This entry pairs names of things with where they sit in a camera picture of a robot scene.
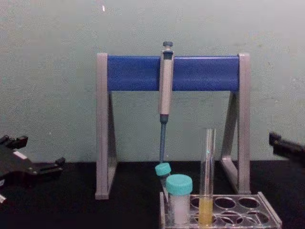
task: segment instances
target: test tube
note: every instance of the test tube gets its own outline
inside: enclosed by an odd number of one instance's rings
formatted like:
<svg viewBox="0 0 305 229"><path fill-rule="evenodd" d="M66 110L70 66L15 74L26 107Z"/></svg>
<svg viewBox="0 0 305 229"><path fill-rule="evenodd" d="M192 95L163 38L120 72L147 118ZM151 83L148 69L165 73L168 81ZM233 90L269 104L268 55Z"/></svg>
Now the test tube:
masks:
<svg viewBox="0 0 305 229"><path fill-rule="evenodd" d="M187 175L175 174L166 179L169 193L169 215L177 226L190 223L190 193L193 181Z"/></svg>
<svg viewBox="0 0 305 229"><path fill-rule="evenodd" d="M212 224L214 181L215 129L205 129L205 147L200 168L199 217L201 226Z"/></svg>
<svg viewBox="0 0 305 229"><path fill-rule="evenodd" d="M169 163L165 162L158 164L154 169L156 170L156 174L160 178L160 182L163 188L163 193L165 195L166 201L168 202L168 192L166 190L165 182L167 177L171 175L171 170L172 170L171 166Z"/></svg>

